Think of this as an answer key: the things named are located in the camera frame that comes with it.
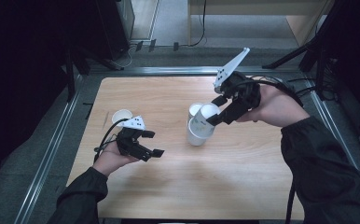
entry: human arm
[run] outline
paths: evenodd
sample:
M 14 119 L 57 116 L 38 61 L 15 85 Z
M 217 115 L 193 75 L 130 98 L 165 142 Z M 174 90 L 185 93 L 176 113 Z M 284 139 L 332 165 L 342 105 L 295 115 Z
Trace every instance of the human arm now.
M 139 160 L 121 156 L 117 143 L 108 144 L 98 160 L 61 194 L 48 223 L 99 223 L 97 203 L 107 195 L 107 178 L 118 168 L 135 161 Z
M 283 127 L 282 154 L 293 173 L 304 223 L 360 223 L 360 172 L 321 121 L 269 86 L 261 86 L 260 106 L 238 121 L 249 120 Z

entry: black cable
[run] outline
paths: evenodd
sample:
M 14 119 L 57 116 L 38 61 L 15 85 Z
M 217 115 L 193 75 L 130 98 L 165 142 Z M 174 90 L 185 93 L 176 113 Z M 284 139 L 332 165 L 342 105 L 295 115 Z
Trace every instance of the black cable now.
M 316 90 L 316 87 L 308 87 L 308 88 L 305 88 L 303 90 L 300 90 L 300 91 L 296 91 L 296 95 L 299 95 L 300 93 L 304 92 L 304 91 L 315 91 Z
M 110 62 L 106 61 L 105 59 L 100 58 L 99 56 L 97 56 L 96 54 L 90 52 L 87 49 L 84 49 L 80 46 L 75 46 L 75 48 L 83 53 L 84 55 L 90 57 L 91 59 L 93 59 L 95 62 L 100 63 L 101 65 L 103 65 L 104 67 L 110 69 L 110 70 L 114 70 L 114 71 L 118 71 L 118 70 L 123 70 L 123 67 L 117 68 L 115 65 L 111 64 Z
M 237 88 L 241 85 L 244 85 L 244 84 L 249 84 L 249 83 L 266 84 L 266 85 L 273 86 L 273 87 L 277 88 L 278 90 L 283 91 L 284 93 L 289 95 L 291 98 L 293 98 L 299 105 L 303 106 L 303 103 L 297 96 L 297 93 L 292 92 L 291 90 L 286 88 L 281 82 L 274 83 L 274 82 L 265 81 L 265 80 L 245 80 L 245 81 L 239 82 L 239 83 L 231 86 L 227 91 L 232 92 L 235 88 Z
M 93 158 L 93 162 L 96 162 L 99 158 L 99 155 L 101 154 L 102 150 L 104 149 L 104 145 L 105 145 L 105 139 L 107 138 L 107 136 L 111 133 L 111 131 L 114 129 L 114 127 L 116 127 L 117 125 L 120 124 L 120 122 L 122 121 L 126 121 L 128 119 L 120 119 L 119 121 L 115 122 L 113 125 L 111 125 L 111 127 L 108 129 L 107 133 L 104 135 L 104 139 L 102 139 L 102 142 L 101 144 L 99 145 L 99 147 L 96 147 L 95 148 L 95 151 L 96 151 L 96 155 L 95 157 Z
M 204 19 L 205 19 L 205 16 L 206 16 L 206 0 L 204 1 L 204 4 L 203 4 L 203 19 L 202 19 L 202 36 L 201 36 L 201 39 L 195 43 L 195 44 L 192 44 L 192 45 L 188 45 L 189 47 L 195 47 L 197 45 L 200 44 L 200 42 L 203 40 L 204 38 L 204 31 L 205 31 L 205 22 L 204 22 Z
M 112 143 L 112 142 L 116 142 L 117 141 L 117 139 L 114 139 L 114 140 L 111 140 L 111 141 L 108 141 L 108 142 L 104 142 L 104 147 L 107 145 L 107 144 L 109 144 L 109 143 Z
M 291 221 L 291 211 L 293 210 L 294 196 L 296 195 L 296 187 L 294 181 L 291 183 L 290 193 L 288 195 L 287 202 L 287 212 L 285 214 L 285 224 L 290 224 Z
M 294 79 L 287 80 L 287 82 L 294 82 L 294 81 L 316 81 L 316 78 L 302 77 L 302 78 L 294 78 Z
M 327 97 L 326 94 L 327 93 L 330 93 L 332 94 L 332 97 Z M 333 87 L 329 86 L 329 85 L 326 85 L 322 88 L 322 92 L 321 92 L 321 95 L 320 95 L 321 98 L 323 98 L 323 100 L 325 101 L 334 101 L 334 100 L 337 100 L 337 96 L 336 96 L 336 93 L 335 93 L 335 90 Z
M 260 77 L 259 80 L 263 80 L 263 79 L 265 79 L 267 81 L 274 80 L 277 83 L 281 82 L 281 80 L 279 78 L 277 78 L 277 77 Z

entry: wooden table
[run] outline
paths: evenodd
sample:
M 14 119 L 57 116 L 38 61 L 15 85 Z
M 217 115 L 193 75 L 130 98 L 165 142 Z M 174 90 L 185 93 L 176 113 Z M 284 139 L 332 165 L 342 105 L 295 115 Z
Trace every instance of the wooden table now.
M 141 115 L 155 137 L 139 138 L 160 159 L 129 164 L 107 182 L 100 217 L 160 219 L 285 219 L 292 175 L 284 163 L 280 129 L 263 122 L 222 123 L 201 147 L 187 142 L 188 107 L 211 102 L 214 77 L 110 77 L 102 81 L 70 184 L 92 166 L 113 114 Z M 303 219 L 295 199 L 293 219 Z
M 209 0 L 206 15 L 285 15 L 302 46 L 334 0 Z M 202 0 L 188 0 L 188 44 L 191 44 L 191 15 L 203 15 Z

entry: black jacket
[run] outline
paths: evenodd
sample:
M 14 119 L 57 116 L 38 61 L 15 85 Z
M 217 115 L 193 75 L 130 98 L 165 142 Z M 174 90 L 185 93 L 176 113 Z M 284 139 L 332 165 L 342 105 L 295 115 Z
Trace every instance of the black jacket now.
M 305 211 L 304 223 L 360 223 L 360 172 L 331 132 L 310 117 L 282 128 L 282 134 L 282 153 Z M 107 195 L 106 181 L 89 168 L 60 196 L 48 223 L 99 223 L 97 202 Z

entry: white cup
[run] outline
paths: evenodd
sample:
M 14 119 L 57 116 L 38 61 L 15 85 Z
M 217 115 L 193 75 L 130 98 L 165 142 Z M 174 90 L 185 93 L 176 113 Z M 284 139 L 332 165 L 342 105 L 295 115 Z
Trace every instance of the white cup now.
M 198 147 L 203 145 L 209 137 L 199 137 L 192 132 L 190 129 L 190 123 L 193 119 L 194 118 L 192 118 L 187 124 L 187 140 L 192 146 Z
M 203 105 L 202 103 L 195 103 L 195 104 L 192 104 L 189 107 L 189 109 L 188 109 L 188 121 L 190 121 L 192 118 L 195 117 L 195 115 L 201 109 L 202 105 Z
M 127 109 L 120 109 L 116 113 L 114 113 L 113 117 L 111 118 L 111 121 L 116 123 L 117 121 L 121 119 L 131 119 L 132 118 L 132 112 Z
M 195 117 L 188 124 L 189 129 L 198 137 L 208 138 L 212 136 L 215 126 L 206 120 L 212 115 L 219 114 L 220 108 L 212 103 L 204 104 Z

